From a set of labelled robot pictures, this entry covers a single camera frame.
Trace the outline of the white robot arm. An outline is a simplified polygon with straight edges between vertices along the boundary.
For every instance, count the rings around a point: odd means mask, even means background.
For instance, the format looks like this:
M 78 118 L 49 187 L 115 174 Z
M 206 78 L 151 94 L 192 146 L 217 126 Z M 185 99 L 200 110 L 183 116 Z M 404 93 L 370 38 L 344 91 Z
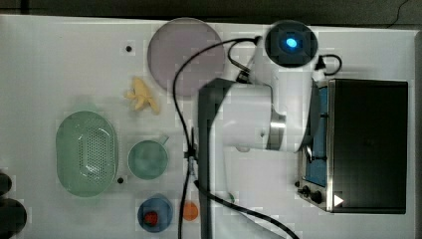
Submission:
M 299 239 L 283 223 L 230 201 L 224 148 L 300 150 L 316 122 L 317 50 L 317 36 L 307 25 L 279 21 L 258 40 L 247 84 L 217 78 L 200 89 L 194 184 L 200 191 L 202 239 L 281 239 L 252 217 Z

